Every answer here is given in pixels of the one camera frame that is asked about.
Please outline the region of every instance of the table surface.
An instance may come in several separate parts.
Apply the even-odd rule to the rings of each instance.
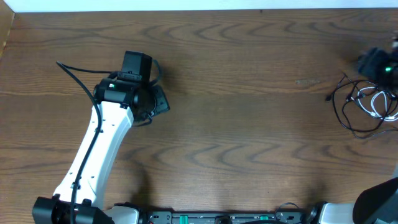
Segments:
[[[0,61],[0,223],[33,221],[85,134],[90,100],[55,61],[119,70],[126,50],[160,62],[171,110],[127,133],[106,208],[355,201],[391,178],[398,137],[357,140],[324,100],[397,22],[397,9],[17,14]],[[103,77],[76,75],[91,90]]]

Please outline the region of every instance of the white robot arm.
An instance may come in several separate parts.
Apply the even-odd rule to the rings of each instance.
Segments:
[[[99,106],[102,115],[102,130],[87,160],[76,194],[76,203],[90,200],[91,206],[103,209],[104,193],[109,173],[119,146],[134,121],[130,108],[121,108],[119,103],[103,101]],[[73,183],[80,164],[87,152],[97,128],[98,117],[93,108],[90,123],[76,158],[61,184],[55,189],[60,200],[70,202]]]

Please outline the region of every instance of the black camera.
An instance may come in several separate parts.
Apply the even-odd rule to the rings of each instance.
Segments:
[[[158,68],[159,76],[150,81],[152,61]],[[122,70],[102,79],[95,86],[94,98],[97,103],[106,100],[120,103],[122,108],[130,107],[134,121],[152,121],[152,117],[170,110],[162,87],[155,85],[161,75],[159,64],[151,56],[126,51]]]

